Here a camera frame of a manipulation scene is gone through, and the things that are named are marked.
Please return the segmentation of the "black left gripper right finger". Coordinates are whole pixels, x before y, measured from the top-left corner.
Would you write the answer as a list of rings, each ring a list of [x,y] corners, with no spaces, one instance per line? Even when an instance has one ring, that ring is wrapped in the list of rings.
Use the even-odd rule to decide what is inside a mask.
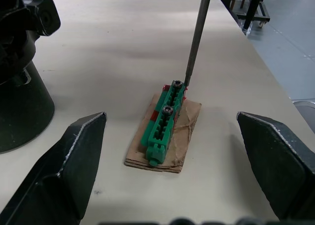
[[[252,171],[275,215],[314,220],[314,152],[274,119],[238,112],[237,122]]]

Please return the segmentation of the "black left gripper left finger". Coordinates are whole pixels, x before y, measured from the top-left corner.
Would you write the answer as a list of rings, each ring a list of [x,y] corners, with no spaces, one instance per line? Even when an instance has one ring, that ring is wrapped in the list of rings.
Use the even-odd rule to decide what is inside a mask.
[[[95,183],[105,112],[78,119],[32,167],[0,214],[2,225],[78,225]]]

